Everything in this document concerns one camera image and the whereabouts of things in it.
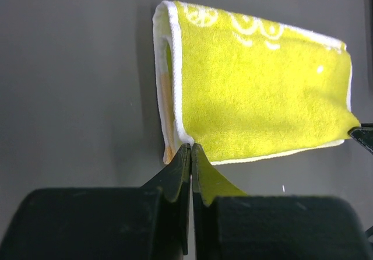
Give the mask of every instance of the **gray background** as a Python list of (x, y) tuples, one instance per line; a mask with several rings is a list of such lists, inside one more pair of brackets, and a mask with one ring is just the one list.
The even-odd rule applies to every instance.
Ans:
[[(139, 186), (161, 170), (152, 43), (160, 1), (0, 0), (0, 238), (35, 188)], [(373, 122), (368, 0), (180, 1), (344, 40), (353, 112)], [(283, 195), (284, 185), (285, 194), (340, 196), (373, 224), (373, 156), (352, 140), (218, 169), (250, 194)], [(193, 259), (193, 241), (189, 250)]]

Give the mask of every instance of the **towel fold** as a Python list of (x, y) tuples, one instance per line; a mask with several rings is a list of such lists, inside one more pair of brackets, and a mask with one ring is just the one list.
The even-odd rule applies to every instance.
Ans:
[(255, 161), (339, 145), (360, 125), (340, 40), (182, 2), (163, 1), (153, 24), (165, 163), (181, 143), (212, 164)]

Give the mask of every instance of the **yellow towel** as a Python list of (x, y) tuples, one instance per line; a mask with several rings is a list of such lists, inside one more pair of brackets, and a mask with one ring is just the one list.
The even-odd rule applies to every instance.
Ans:
[(213, 164), (336, 146), (350, 112), (345, 43), (253, 16), (163, 1), (153, 18), (165, 163), (200, 143)]

